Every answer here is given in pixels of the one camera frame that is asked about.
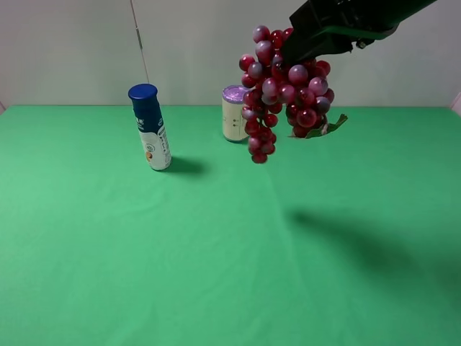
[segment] red grape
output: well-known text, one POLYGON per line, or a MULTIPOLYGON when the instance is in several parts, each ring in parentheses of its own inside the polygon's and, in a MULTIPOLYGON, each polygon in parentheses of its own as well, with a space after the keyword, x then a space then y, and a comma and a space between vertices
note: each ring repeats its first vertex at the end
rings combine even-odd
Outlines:
POLYGON ((307 60, 303 63, 304 67, 306 67, 307 69, 309 68, 315 68, 317 66, 317 60, 316 59, 311 59, 311 60, 307 60))
POLYGON ((245 107, 242 108, 241 114, 242 118, 247 121, 256 120, 258 118, 258 113, 256 113, 254 110, 245 109, 245 107))
POLYGON ((240 61, 238 62, 238 66, 243 72, 247 72, 248 67, 250 67, 250 65, 254 63, 254 61, 255 60, 253 56, 251 56, 250 54, 243 54, 240 58, 240 61))
POLYGON ((267 142, 272 138, 272 131, 270 128, 267 128, 265 126, 261 126, 258 132, 258 137, 261 139, 263 142, 267 142))
POLYGON ((293 128, 293 135, 295 135, 298 138, 305 138, 308 135, 308 132, 308 128, 302 128, 301 126, 295 126, 293 128))
POLYGON ((251 98, 254 104, 261 103, 262 91, 259 89, 253 89, 250 91, 251 98))
POLYGON ((282 54, 280 53, 279 50, 277 50, 274 54, 274 57, 272 58, 272 65, 276 63, 282 63, 282 62, 283 62, 282 54))
POLYGON ((252 106, 254 101, 253 98, 250 96, 250 92, 246 92, 243 94, 243 103, 248 106, 252 106))
POLYGON ((291 27, 270 32, 259 25, 253 31, 256 60, 245 54, 239 61, 245 72, 241 83, 249 89, 254 87, 243 96, 246 105, 241 114, 247 120, 249 152, 257 164, 263 164, 275 152, 277 136, 271 128, 277 125, 276 115, 283 110, 283 104, 287 105, 285 114, 296 137, 306 138, 310 129, 328 124, 326 113, 335 98, 326 80, 331 66, 316 59, 294 66, 285 63, 280 49, 293 32, 291 27))
POLYGON ((317 97, 316 103, 317 112, 320 114, 326 114, 330 110, 330 101, 326 97, 317 97))
POLYGON ((262 102, 256 103, 252 108, 258 114, 266 114, 266 105, 262 102))
POLYGON ((293 28, 289 27, 283 32, 283 40, 286 40, 293 33, 293 28))
POLYGON ((276 97, 279 94, 275 78, 268 78, 262 84, 262 92, 269 97, 276 97))
POLYGON ((279 114, 282 111, 283 105, 280 102, 274 103, 273 105, 268 106, 268 111, 274 114, 279 114))
POLYGON ((296 126, 296 125, 297 125, 296 117, 287 117, 287 122, 288 122, 291 126, 296 126))
POLYGON ((299 107, 297 105, 294 105, 293 103, 287 106, 287 111, 285 114, 288 117, 296 117, 297 113, 300 111, 299 107))
POLYGON ((274 56, 274 48, 270 41, 261 41, 256 45, 256 56, 265 66, 271 63, 272 57, 274 56))
POLYGON ((256 155, 256 154, 260 154, 261 153, 261 149, 252 149, 252 148, 248 148, 248 151, 251 155, 256 155))
POLYGON ((287 71, 283 68, 282 63, 273 63, 271 68, 272 77, 277 81, 283 81, 287 78, 287 71))
POLYGON ((323 68, 323 70, 325 70, 327 75, 330 74, 331 66, 326 61, 324 61, 324 60, 317 61, 317 66, 323 68))
POLYGON ((325 115, 317 115, 317 121, 315 122, 313 128, 319 128, 326 123, 325 115))
POLYGON ((263 76, 264 68, 261 63, 252 63, 248 67, 248 75, 252 79, 260 80, 263 76))
POLYGON ((324 78, 315 77, 310 81, 309 89, 315 96, 322 96, 328 90, 328 82, 324 78))
POLYGON ((251 159, 255 164, 263 164, 264 162, 267 161, 267 155, 260 153, 260 154, 254 154, 251 159))
POLYGON ((279 89, 279 101, 281 103, 290 104, 295 101, 296 89, 293 85, 285 84, 279 89))
POLYGON ((317 66, 313 69, 313 74, 311 77, 322 77, 326 79, 326 75, 326 71, 323 68, 317 66))
POLYGON ((267 155, 272 155, 275 152, 275 145, 272 142, 264 143, 261 146, 261 152, 267 155))
POLYGON ((328 89, 324 96, 330 101, 330 103, 333 103, 334 101, 334 91, 333 90, 328 89))
POLYGON ((245 124, 245 132, 246 132, 246 134, 251 136, 251 135, 257 134, 260 127, 261 126, 259 125, 257 120, 248 121, 245 124))
POLYGON ((283 32, 281 30, 273 31, 271 41, 275 49, 280 49, 283 46, 283 32))
POLYGON ((259 138, 257 137, 250 137, 248 139, 248 147, 252 150, 257 150, 259 148, 261 148, 262 146, 262 142, 259 138))
POLYGON ((246 88, 252 88, 256 85, 256 81, 252 79, 248 74, 243 74, 242 85, 246 88))
POLYGON ((296 117, 297 123, 300 124, 300 126, 303 126, 304 128, 311 128, 315 125, 315 122, 317 121, 317 115, 316 113, 311 110, 301 110, 296 117))
POLYGON ((264 25, 259 25, 253 30, 253 41, 259 43, 264 40, 268 40, 271 32, 264 25))
POLYGON ((266 105, 275 105, 279 98, 277 96, 268 96, 267 94, 263 94, 261 99, 266 105))
POLYGON ((258 81, 258 83, 256 83, 256 85, 254 86, 255 90, 262 90, 263 83, 264 81, 258 81))
POLYGON ((315 95, 309 88, 302 88, 297 91, 297 98, 301 101, 302 106, 309 107, 315 103, 315 95))
POLYGON ((288 79, 294 85, 304 84, 308 81, 308 70, 303 65, 294 65, 288 72, 288 79))
POLYGON ((279 122, 279 119, 274 114, 269 113, 268 115, 264 117, 264 124, 268 128, 273 128, 278 122, 279 122))

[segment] green tablecloth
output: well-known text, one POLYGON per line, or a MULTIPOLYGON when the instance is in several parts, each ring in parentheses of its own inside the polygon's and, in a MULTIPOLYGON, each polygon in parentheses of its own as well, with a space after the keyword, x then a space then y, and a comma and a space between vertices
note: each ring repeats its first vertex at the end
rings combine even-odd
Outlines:
POLYGON ((461 343, 461 119, 349 121, 251 162, 219 107, 164 107, 152 171, 129 107, 0 117, 0 345, 461 343))

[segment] bottle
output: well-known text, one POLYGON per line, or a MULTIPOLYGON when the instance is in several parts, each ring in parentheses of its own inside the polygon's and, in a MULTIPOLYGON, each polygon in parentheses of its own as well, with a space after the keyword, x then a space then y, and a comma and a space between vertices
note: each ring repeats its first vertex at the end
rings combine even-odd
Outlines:
POLYGON ((248 135, 246 120, 242 118, 243 96, 248 92, 244 86, 231 85, 223 90, 223 134, 230 142, 241 142, 248 135))
POLYGON ((157 94, 152 84, 135 85, 128 92, 146 159, 152 169, 161 171, 170 165, 171 153, 157 94))

